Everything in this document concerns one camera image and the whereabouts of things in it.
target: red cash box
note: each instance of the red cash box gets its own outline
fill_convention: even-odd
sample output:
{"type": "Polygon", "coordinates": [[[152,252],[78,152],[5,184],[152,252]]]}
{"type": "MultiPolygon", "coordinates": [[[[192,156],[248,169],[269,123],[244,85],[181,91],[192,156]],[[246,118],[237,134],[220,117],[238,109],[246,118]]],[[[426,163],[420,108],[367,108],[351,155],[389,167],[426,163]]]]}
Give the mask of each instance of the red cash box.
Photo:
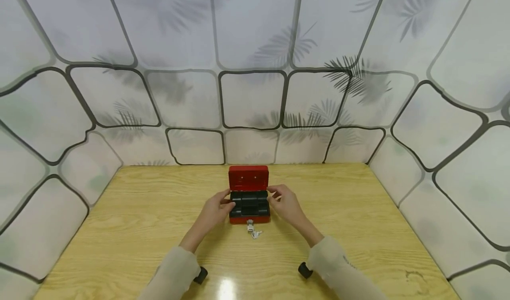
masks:
{"type": "Polygon", "coordinates": [[[267,166],[231,166],[228,169],[230,199],[236,206],[229,214],[230,223],[268,223],[271,220],[267,201],[269,170],[267,166]]]}

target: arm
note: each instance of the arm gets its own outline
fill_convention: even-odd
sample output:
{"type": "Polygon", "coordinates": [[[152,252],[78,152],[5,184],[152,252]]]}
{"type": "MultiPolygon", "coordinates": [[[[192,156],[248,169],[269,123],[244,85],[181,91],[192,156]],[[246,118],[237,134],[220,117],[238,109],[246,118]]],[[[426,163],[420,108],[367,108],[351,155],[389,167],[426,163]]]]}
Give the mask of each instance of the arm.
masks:
{"type": "Polygon", "coordinates": [[[205,202],[202,212],[181,240],[179,246],[164,257],[151,281],[138,300],[179,300],[200,273],[195,252],[204,237],[217,224],[222,223],[236,205],[226,200],[226,189],[205,202]]]}
{"type": "Polygon", "coordinates": [[[379,288],[352,266],[345,251],[332,237],[325,237],[306,218],[298,199],[285,185],[269,186],[269,204],[305,238],[311,247],[306,265],[315,270],[343,300],[385,300],[379,288]]]}

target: wooden table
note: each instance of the wooden table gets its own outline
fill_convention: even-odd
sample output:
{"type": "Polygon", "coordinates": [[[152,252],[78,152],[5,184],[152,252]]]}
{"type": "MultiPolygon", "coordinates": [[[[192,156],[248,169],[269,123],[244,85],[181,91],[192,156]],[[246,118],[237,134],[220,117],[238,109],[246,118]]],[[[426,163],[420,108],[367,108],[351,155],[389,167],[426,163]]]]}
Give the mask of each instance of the wooden table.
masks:
{"type": "MultiPolygon", "coordinates": [[[[121,169],[35,299],[135,299],[209,196],[228,187],[228,166],[121,169]]],[[[294,189],[307,216],[339,240],[349,260],[389,299],[458,299],[368,166],[272,165],[271,184],[294,189]]],[[[336,299],[298,266],[305,240],[273,213],[253,240],[244,225],[217,227],[197,251],[208,271],[183,299],[336,299]]]]}

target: beige sleeve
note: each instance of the beige sleeve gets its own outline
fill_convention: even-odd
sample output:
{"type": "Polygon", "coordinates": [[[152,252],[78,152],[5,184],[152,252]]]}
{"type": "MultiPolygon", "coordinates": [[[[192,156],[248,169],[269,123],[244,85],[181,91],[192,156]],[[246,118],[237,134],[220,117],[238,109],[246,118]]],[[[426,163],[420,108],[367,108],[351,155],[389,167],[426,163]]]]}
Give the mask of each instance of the beige sleeve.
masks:
{"type": "Polygon", "coordinates": [[[197,257],[181,247],[174,247],[164,257],[138,300],[179,300],[199,273],[197,257]]]}
{"type": "Polygon", "coordinates": [[[326,236],[310,250],[308,269],[315,271],[342,300],[385,300],[386,296],[361,271],[349,263],[345,251],[326,236]]]}

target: box lid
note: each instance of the box lid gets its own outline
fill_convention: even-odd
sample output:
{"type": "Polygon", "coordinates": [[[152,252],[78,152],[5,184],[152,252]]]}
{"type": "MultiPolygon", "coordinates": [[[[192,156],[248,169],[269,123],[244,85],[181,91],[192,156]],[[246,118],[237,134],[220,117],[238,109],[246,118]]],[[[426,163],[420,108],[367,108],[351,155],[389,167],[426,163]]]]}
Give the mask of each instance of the box lid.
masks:
{"type": "Polygon", "coordinates": [[[231,166],[228,182],[233,192],[255,192],[266,190],[269,182],[267,166],[231,166]]]}

